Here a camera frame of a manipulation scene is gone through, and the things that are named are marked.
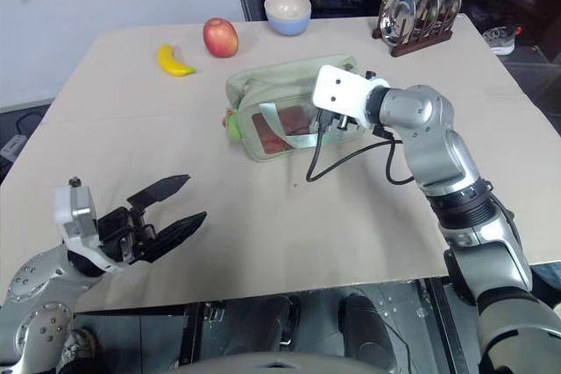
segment bag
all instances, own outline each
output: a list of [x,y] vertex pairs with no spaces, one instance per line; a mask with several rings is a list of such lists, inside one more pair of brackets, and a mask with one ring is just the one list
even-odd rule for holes
[[[224,125],[233,140],[241,141],[249,155],[268,161],[290,152],[316,146],[317,108],[311,97],[323,65],[357,73],[350,55],[339,54],[293,61],[234,74],[226,82],[231,109]],[[323,144],[357,138],[364,129],[349,124],[347,131],[328,131]]]

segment cardboard surface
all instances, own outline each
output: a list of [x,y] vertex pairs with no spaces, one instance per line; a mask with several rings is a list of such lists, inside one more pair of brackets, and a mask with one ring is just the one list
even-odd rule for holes
[[[449,42],[392,58],[369,36],[368,18],[315,20],[286,38],[267,23],[236,24],[240,51],[204,50],[200,25],[136,28],[103,35],[48,111],[0,187],[0,287],[34,254],[60,243],[53,192],[78,175],[98,215],[177,173],[178,194],[149,208],[162,229],[206,210],[207,221],[153,265],[107,275],[78,309],[151,307],[445,274],[445,243],[415,185],[387,183],[387,150],[344,164],[315,183],[312,151],[252,161],[221,125],[228,76],[250,67],[351,53],[396,87],[431,85],[451,100],[456,130],[482,176],[515,212],[531,263],[561,256],[553,215],[561,208],[561,139],[521,92],[466,18]],[[199,73],[172,78],[155,51],[172,42]],[[364,135],[325,146],[318,169],[362,145]],[[402,154],[395,178],[408,176]]]

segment bowl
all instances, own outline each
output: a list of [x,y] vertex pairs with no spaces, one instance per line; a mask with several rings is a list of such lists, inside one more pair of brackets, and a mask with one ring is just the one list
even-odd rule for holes
[[282,35],[298,35],[306,30],[312,12],[309,0],[265,0],[269,24]]

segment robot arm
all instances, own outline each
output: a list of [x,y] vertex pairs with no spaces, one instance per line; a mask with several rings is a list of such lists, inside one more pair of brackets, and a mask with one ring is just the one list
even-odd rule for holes
[[512,218],[453,130],[450,102],[430,87],[390,88],[331,66],[320,70],[313,102],[340,122],[352,117],[382,137],[392,137],[385,127],[401,137],[408,167],[450,245],[451,280],[478,306],[481,372],[558,372],[561,321],[531,295]]
[[54,219],[64,243],[25,263],[13,277],[0,309],[0,372],[33,374],[56,367],[80,296],[104,273],[139,260],[152,263],[201,226],[206,212],[156,233],[145,208],[177,192],[187,175],[168,177],[131,196],[130,209],[101,219],[89,189],[74,177],[56,190]]

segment red apple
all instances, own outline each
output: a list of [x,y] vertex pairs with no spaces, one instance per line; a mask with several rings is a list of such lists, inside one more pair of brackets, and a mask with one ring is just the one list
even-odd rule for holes
[[202,37],[213,56],[231,57],[238,50],[238,35],[228,19],[209,19],[202,29]]

